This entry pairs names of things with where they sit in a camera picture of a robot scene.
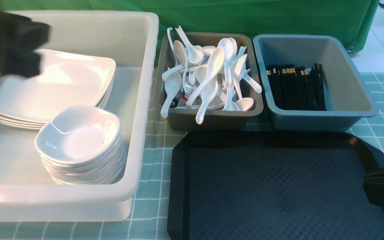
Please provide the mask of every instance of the gloved hand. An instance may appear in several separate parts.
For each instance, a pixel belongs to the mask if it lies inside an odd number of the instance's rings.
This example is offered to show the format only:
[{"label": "gloved hand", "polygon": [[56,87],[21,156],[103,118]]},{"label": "gloved hand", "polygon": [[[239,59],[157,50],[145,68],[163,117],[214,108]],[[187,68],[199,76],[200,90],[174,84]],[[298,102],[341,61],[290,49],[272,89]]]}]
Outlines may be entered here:
[{"label": "gloved hand", "polygon": [[0,75],[39,75],[41,56],[34,51],[48,42],[49,32],[47,24],[0,12]]}]

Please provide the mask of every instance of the chopstick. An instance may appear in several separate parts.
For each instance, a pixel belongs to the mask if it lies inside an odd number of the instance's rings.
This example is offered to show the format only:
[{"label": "chopstick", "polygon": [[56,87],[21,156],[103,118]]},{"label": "chopstick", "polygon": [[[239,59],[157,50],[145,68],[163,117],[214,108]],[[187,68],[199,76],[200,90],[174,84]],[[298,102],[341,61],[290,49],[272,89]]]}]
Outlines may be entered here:
[{"label": "chopstick", "polygon": [[284,110],[326,111],[324,71],[314,64],[310,72],[294,64],[266,67],[275,105]]}]

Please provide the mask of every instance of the teal checkered tablecloth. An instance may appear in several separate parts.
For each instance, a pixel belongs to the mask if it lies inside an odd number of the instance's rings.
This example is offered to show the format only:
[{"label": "teal checkered tablecloth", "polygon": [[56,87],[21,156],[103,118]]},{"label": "teal checkered tablecloth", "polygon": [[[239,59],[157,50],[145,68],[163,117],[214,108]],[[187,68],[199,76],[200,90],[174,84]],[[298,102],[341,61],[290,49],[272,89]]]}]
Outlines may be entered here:
[{"label": "teal checkered tablecloth", "polygon": [[[362,119],[348,132],[384,152],[384,73],[363,73],[380,113]],[[267,131],[267,115],[252,119],[245,131]],[[140,185],[131,216],[123,222],[0,222],[0,239],[16,240],[169,240],[166,233],[172,148],[186,132],[173,131],[159,112],[149,109]]]}]

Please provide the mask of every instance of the black tray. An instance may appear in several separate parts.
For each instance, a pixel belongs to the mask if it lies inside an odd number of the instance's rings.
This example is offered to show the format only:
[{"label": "black tray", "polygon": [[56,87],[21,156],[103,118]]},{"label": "black tray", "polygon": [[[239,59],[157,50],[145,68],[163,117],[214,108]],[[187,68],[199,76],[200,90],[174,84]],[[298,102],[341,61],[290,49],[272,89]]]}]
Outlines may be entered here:
[{"label": "black tray", "polygon": [[384,154],[347,133],[193,132],[174,149],[172,240],[384,240],[364,173]]}]

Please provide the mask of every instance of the green backdrop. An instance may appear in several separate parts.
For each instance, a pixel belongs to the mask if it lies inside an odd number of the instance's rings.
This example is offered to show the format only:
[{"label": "green backdrop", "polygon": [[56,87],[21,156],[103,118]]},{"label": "green backdrop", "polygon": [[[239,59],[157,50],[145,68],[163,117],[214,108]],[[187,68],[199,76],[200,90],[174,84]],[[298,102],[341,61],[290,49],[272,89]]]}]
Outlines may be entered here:
[{"label": "green backdrop", "polygon": [[185,31],[330,35],[346,49],[364,47],[379,0],[0,0],[0,10],[104,9],[154,12],[159,39]]}]

